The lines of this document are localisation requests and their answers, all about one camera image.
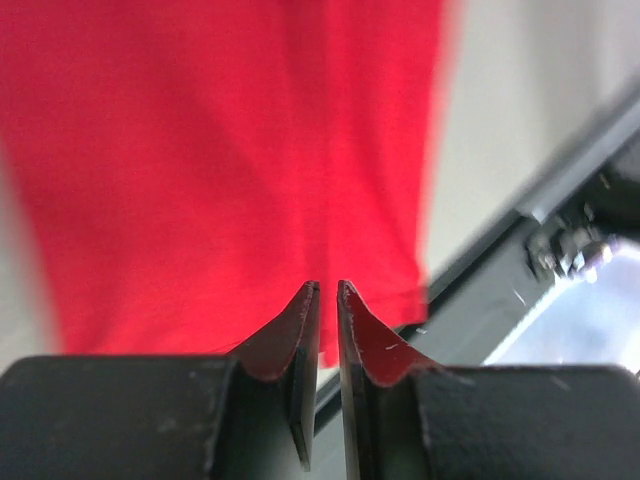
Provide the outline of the red t shirt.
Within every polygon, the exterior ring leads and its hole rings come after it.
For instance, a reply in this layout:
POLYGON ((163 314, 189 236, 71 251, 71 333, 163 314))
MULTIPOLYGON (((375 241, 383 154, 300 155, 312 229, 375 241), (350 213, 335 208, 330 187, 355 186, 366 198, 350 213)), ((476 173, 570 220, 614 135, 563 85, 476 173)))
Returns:
POLYGON ((450 1, 5 1, 1 140, 64 352, 226 352, 300 285, 426 316, 450 1))

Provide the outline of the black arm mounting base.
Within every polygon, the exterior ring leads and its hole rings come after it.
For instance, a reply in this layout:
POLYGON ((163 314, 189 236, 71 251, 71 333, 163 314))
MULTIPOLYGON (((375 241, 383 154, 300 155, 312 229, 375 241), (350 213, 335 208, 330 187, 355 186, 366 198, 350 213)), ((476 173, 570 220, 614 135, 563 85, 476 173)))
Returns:
MULTIPOLYGON (((395 331, 430 479, 639 475, 639 93, 598 112, 395 331)), ((349 479, 340 372, 320 392, 316 479, 349 479)))

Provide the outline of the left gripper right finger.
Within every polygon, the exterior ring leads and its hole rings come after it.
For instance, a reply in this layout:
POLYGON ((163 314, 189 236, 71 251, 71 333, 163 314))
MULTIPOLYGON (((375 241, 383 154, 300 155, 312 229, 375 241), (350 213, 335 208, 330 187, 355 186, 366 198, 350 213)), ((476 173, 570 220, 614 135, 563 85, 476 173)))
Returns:
POLYGON ((349 479, 430 479, 414 373, 437 365, 368 308, 346 280, 337 293, 349 479))

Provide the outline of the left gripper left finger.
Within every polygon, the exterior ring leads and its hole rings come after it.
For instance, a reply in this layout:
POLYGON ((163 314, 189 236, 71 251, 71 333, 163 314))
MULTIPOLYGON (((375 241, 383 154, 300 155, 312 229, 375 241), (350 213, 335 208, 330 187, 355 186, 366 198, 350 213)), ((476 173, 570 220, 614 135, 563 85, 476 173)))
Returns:
POLYGON ((229 473, 305 473, 314 438, 320 288, 304 283, 284 310, 237 346, 229 397, 229 473))

